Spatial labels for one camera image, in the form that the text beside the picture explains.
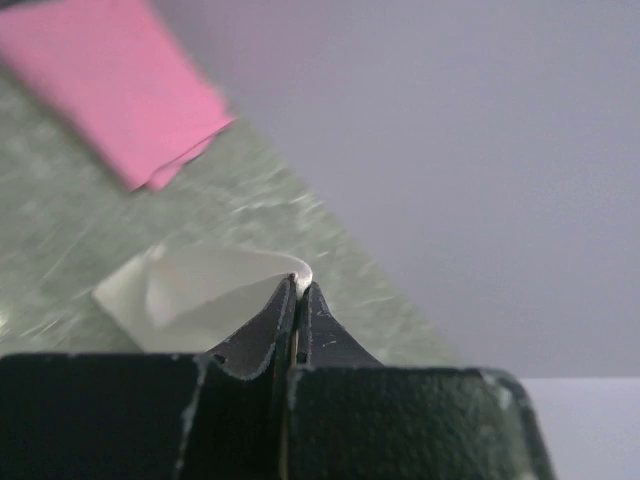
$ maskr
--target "white paper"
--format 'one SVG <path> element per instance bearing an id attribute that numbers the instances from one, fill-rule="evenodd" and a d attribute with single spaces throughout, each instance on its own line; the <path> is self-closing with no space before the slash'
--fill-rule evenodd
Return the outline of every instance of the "white paper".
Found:
<path id="1" fill-rule="evenodd" d="M 202 352 L 259 313 L 293 274 L 298 298 L 309 265 L 286 254 L 236 247 L 154 246 L 100 283 L 95 300 L 148 352 Z"/>
<path id="2" fill-rule="evenodd" d="M 640 378 L 540 378 L 522 384 L 558 480 L 640 479 Z"/>

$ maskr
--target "white tissue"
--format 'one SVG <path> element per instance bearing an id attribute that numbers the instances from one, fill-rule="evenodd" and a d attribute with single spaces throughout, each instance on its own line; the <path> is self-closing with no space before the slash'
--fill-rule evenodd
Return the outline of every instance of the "white tissue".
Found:
<path id="1" fill-rule="evenodd" d="M 224 341 L 294 275 L 298 298 L 312 279 L 290 255 L 236 247 L 157 245 L 102 281 L 93 297 L 148 352 L 202 352 Z"/>

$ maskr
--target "green marble surface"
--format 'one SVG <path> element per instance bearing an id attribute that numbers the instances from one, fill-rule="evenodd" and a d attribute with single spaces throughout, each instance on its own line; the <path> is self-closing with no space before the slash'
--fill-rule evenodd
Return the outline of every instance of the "green marble surface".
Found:
<path id="1" fill-rule="evenodd" d="M 284 251 L 335 316 L 391 364 L 450 349 L 240 118 L 159 193 L 126 192 L 78 136 L 0 69 L 0 354 L 134 351 L 91 289 L 151 244 Z"/>

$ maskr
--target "black object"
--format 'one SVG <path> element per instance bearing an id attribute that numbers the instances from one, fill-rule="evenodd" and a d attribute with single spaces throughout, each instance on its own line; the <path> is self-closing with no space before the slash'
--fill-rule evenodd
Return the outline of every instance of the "black object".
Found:
<path id="1" fill-rule="evenodd" d="M 35 3 L 42 1 L 53 1 L 53 0 L 0 0 L 0 10 L 3 8 L 12 7 L 14 5 L 25 4 L 25 3 Z"/>
<path id="2" fill-rule="evenodd" d="M 0 479 L 552 480 L 526 393 L 382 366 L 312 284 L 201 355 L 0 360 Z"/>

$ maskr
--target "pink cloth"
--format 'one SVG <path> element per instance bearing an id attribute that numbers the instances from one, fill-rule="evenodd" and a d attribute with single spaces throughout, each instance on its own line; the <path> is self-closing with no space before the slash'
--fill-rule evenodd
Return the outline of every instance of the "pink cloth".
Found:
<path id="1" fill-rule="evenodd" d="M 146 0 L 0 10 L 0 59 L 132 190 L 163 188 L 232 120 Z"/>

